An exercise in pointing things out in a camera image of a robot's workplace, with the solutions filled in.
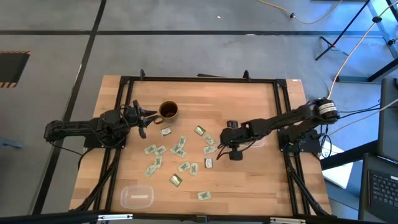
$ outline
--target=wooden table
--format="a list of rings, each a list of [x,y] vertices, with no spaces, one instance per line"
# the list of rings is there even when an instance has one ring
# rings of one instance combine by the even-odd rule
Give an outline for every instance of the wooden table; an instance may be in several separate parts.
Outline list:
[[[120,76],[104,76],[94,117],[114,108],[119,81]],[[292,109],[304,104],[301,81],[287,80],[287,84]],[[204,155],[206,142],[193,131],[200,125],[219,141],[221,130],[229,119],[243,122],[277,115],[271,84],[139,81],[134,82],[132,99],[138,100],[145,110],[158,110],[162,102],[171,100],[178,104],[180,114],[174,124],[151,124],[146,129],[146,139],[139,137],[137,128],[131,129],[126,148],[121,153],[112,212],[292,215],[285,164],[275,131],[264,138],[262,147],[245,151],[242,161],[231,161],[224,156],[215,161],[213,169],[205,169],[203,160],[210,156],[215,160],[218,151]],[[162,137],[160,130],[167,126],[170,126],[172,134]],[[150,178],[145,177],[144,171],[154,162],[155,155],[146,155],[144,148],[156,144],[157,147],[165,145],[170,149],[181,135],[187,137],[185,158],[167,151],[163,153],[162,167]],[[97,184],[103,155],[104,149],[94,149],[83,158],[70,208],[79,206]],[[308,189],[323,209],[330,213],[319,161],[311,154],[303,153],[300,157]],[[185,161],[199,163],[197,176],[190,175],[189,170],[183,173],[178,171],[177,166]],[[169,182],[173,174],[183,179],[179,187]],[[136,184],[154,188],[154,203],[149,208],[130,210],[121,206],[122,189]],[[210,191],[211,200],[199,201],[197,193],[202,191]],[[299,211],[303,212],[297,186],[295,192]],[[107,187],[104,188],[100,208],[104,207],[106,193]]]

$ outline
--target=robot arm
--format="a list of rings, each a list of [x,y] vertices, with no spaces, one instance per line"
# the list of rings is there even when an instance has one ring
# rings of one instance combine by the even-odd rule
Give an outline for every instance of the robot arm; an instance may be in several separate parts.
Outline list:
[[[333,124],[338,120],[338,112],[331,100],[315,100],[297,109],[286,112],[269,119],[252,119],[241,123],[238,128],[237,121],[228,121],[227,128],[220,134],[220,146],[228,146],[232,149],[229,152],[231,160],[241,160],[242,151],[237,148],[244,142],[254,142],[267,136],[271,131],[279,129],[286,140],[296,143],[303,134],[311,131],[320,124]]]
[[[141,138],[146,138],[144,128],[156,119],[153,114],[156,111],[146,111],[134,100],[133,107],[126,106],[123,112],[109,110],[89,121],[52,121],[45,127],[44,138],[53,142],[67,136],[84,136],[85,147],[117,147],[132,127],[139,127]]]

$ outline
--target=plastic lid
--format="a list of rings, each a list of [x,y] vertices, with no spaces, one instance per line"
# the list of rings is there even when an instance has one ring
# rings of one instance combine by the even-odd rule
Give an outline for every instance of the plastic lid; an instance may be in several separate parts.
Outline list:
[[[124,208],[147,208],[154,202],[154,189],[150,185],[130,185],[122,190],[120,204]]]

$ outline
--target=coffee cup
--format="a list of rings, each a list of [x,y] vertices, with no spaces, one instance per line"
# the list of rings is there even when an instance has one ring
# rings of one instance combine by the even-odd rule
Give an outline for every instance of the coffee cup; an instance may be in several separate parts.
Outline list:
[[[155,124],[163,122],[173,123],[178,116],[178,106],[173,101],[163,102],[159,107],[158,117],[155,119]]]

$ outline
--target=concrete floor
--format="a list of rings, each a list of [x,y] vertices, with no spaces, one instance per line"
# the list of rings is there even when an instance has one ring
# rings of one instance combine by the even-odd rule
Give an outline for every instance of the concrete floor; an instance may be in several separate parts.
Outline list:
[[[336,4],[311,0],[272,2],[289,8],[306,21],[319,18]],[[384,1],[373,4],[383,6]],[[1,23],[0,29],[90,30],[99,5],[100,1],[94,0],[41,0],[34,4],[5,0],[0,2],[0,21],[8,22]],[[344,2],[324,21],[305,26],[255,0],[115,0],[108,1],[99,29],[342,30],[361,6],[358,2]],[[365,9],[350,30],[365,31],[371,18]],[[392,33],[395,27],[386,26]],[[42,139],[44,126],[62,117],[87,40],[87,36],[0,35],[0,50],[32,52],[17,88],[0,89],[0,135],[26,145],[19,151],[0,150],[2,217],[30,213],[50,155],[51,147]],[[359,37],[344,37],[338,47],[349,52],[358,40]],[[206,73],[225,77],[241,77],[247,69],[256,78],[301,79],[307,99],[323,97],[345,59],[339,52],[328,52],[314,61],[325,47],[319,37],[304,36],[97,36],[72,120],[92,117],[103,75],[138,75],[140,69],[148,76]],[[366,38],[341,74],[368,76],[392,59],[382,38]],[[332,95],[339,110],[373,106],[379,97],[380,85],[372,84],[338,83]],[[360,117],[341,120],[330,131]],[[333,144],[347,150],[372,141],[377,138],[377,124],[378,116],[373,116],[343,129],[332,136]],[[81,138],[71,138],[64,146],[81,152],[82,142]],[[77,160],[74,154],[61,153],[44,213],[67,211]]]

